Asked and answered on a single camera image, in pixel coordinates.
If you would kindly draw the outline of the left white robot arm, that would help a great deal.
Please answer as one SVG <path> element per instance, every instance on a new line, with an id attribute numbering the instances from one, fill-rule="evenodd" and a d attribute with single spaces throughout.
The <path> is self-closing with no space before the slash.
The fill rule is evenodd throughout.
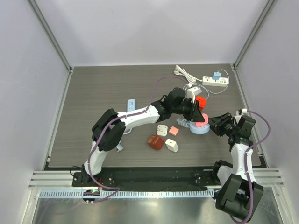
<path id="1" fill-rule="evenodd" d="M 191 122 L 204 122 L 199 101 L 186 97 L 181 88 L 174 88 L 149 106 L 130 112 L 108 109 L 92 127 L 92 149 L 82 167 L 83 181 L 88 186 L 99 182 L 99 173 L 107 153 L 116 148 L 125 131 L 146 124 L 154 124 L 171 117 L 182 115 Z"/>

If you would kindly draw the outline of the blue power strip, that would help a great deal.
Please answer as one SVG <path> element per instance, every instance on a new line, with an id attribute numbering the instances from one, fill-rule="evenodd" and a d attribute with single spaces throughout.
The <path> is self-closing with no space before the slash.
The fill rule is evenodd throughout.
<path id="1" fill-rule="evenodd" d="M 135 99 L 128 99 L 127 100 L 127 112 L 134 111 L 136 109 Z M 121 141 L 119 141 L 119 144 L 116 146 L 116 151 L 121 152 L 124 149 L 124 147 L 121 144 Z"/>

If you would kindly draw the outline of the white adapter plug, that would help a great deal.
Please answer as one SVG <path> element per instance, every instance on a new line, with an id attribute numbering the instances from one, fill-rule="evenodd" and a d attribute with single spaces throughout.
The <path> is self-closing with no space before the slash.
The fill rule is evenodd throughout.
<path id="1" fill-rule="evenodd" d="M 158 125 L 156 134 L 159 136 L 166 136 L 168 133 L 168 126 L 167 125 Z"/>

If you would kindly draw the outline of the light blue charger plug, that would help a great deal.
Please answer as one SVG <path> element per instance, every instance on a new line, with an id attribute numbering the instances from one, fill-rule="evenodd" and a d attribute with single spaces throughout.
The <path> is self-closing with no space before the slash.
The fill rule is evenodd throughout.
<path id="1" fill-rule="evenodd" d="M 217 81 L 217 80 L 220 79 L 220 77 L 221 77 L 221 73 L 218 71 L 218 72 L 214 72 L 214 73 L 213 73 L 212 79 L 213 79 L 214 81 Z"/>

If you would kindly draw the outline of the dark red charger plug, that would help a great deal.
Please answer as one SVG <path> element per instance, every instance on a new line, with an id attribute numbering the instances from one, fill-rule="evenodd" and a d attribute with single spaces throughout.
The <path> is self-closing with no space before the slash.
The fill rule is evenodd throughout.
<path id="1" fill-rule="evenodd" d="M 158 135 L 151 135 L 147 144 L 154 150 L 160 150 L 164 145 L 164 140 Z"/>

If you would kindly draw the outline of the red cube socket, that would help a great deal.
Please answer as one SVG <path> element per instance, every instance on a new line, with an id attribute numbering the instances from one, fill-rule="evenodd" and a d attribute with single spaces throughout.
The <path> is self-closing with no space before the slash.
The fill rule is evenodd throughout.
<path id="1" fill-rule="evenodd" d="M 207 99 L 203 98 L 201 96 L 197 96 L 195 100 L 199 101 L 199 110 L 203 111 L 203 109 L 206 105 Z"/>

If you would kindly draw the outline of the round blue socket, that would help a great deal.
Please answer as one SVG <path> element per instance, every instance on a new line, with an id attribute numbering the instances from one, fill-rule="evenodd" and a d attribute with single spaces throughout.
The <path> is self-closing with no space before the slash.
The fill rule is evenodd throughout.
<path id="1" fill-rule="evenodd" d="M 189 130 L 196 135 L 203 135 L 210 131 L 208 118 L 205 118 L 204 122 L 191 122 L 183 117 L 177 118 L 176 121 L 179 125 L 189 128 Z"/>

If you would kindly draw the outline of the pink charger plug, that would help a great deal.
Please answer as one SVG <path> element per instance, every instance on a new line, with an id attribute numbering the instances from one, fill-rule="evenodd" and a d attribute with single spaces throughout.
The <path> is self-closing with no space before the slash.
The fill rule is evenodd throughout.
<path id="1" fill-rule="evenodd" d="M 173 136 L 176 136 L 179 132 L 179 129 L 176 128 L 175 126 L 172 126 L 170 129 L 169 129 L 169 134 L 173 135 Z"/>

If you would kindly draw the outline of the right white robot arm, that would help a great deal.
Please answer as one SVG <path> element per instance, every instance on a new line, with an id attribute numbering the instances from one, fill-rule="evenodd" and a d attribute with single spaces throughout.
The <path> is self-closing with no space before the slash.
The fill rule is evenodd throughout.
<path id="1" fill-rule="evenodd" d="M 232 156 L 232 163 L 217 161 L 210 174 L 212 182 L 221 186 L 215 195 L 215 207 L 236 222 L 248 222 L 263 196 L 263 186 L 256 182 L 251 159 L 254 144 L 250 137 L 256 120 L 247 113 L 247 109 L 240 109 L 236 116 L 225 113 L 209 119 L 214 134 L 228 136 Z"/>

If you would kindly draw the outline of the white charger plug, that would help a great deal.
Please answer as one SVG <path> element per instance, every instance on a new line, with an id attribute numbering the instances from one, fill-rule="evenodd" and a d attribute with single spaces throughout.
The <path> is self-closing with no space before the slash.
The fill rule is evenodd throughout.
<path id="1" fill-rule="evenodd" d="M 167 147 L 170 151 L 172 151 L 172 152 L 174 152 L 174 153 L 176 153 L 176 152 L 178 151 L 178 149 L 179 149 L 177 142 L 174 141 L 174 140 L 167 139 L 167 140 L 165 141 L 165 144 L 166 144 L 166 147 Z"/>

